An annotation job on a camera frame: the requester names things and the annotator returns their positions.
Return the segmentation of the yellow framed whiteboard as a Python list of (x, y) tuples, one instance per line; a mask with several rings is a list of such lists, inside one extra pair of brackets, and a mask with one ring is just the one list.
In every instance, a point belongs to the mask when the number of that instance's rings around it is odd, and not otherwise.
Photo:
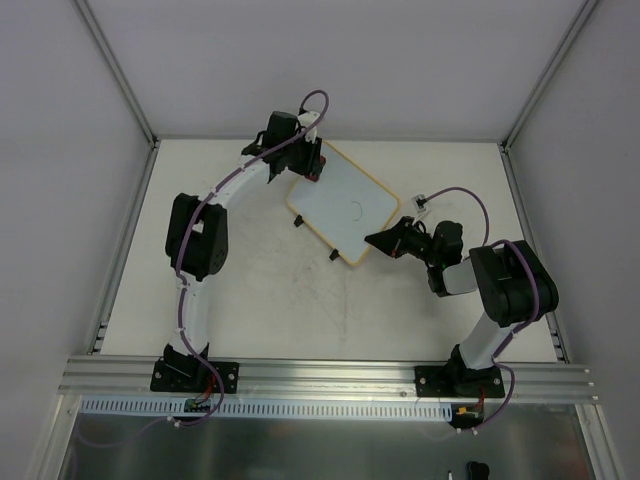
[(348, 265), (359, 265), (370, 249), (365, 237), (387, 228), (401, 200), (335, 146), (321, 149), (326, 160), (317, 181), (297, 180), (287, 207)]

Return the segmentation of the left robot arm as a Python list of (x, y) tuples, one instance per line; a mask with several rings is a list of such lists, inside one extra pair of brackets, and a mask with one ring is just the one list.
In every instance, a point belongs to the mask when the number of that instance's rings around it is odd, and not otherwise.
[(209, 352), (207, 289), (229, 253), (229, 210), (286, 169), (318, 180), (326, 163), (317, 134), (322, 118), (321, 113), (305, 109), (296, 115), (273, 112), (266, 129), (241, 151), (238, 166), (211, 192), (175, 197), (165, 253), (176, 275), (176, 328), (154, 365), (152, 391), (201, 392), (219, 384), (205, 363)]

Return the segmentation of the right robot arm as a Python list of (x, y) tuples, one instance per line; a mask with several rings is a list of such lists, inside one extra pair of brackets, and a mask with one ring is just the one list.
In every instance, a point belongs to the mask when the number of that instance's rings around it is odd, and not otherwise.
[(515, 335), (559, 303), (554, 281), (526, 241), (472, 248), (464, 257), (462, 235), (457, 222), (442, 221), (428, 233), (421, 222), (405, 216), (392, 228), (365, 237), (391, 258), (411, 255), (424, 262), (429, 287), (437, 296), (480, 295), (483, 312), (446, 363), (414, 369), (420, 398), (503, 398), (497, 358)]

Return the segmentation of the red black whiteboard eraser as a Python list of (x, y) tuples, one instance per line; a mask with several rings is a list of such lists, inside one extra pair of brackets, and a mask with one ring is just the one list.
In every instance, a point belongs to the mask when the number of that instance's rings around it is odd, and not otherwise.
[(312, 161), (309, 171), (305, 175), (305, 178), (309, 181), (317, 182), (320, 179), (325, 165), (326, 158), (323, 155), (319, 155), (317, 159)]

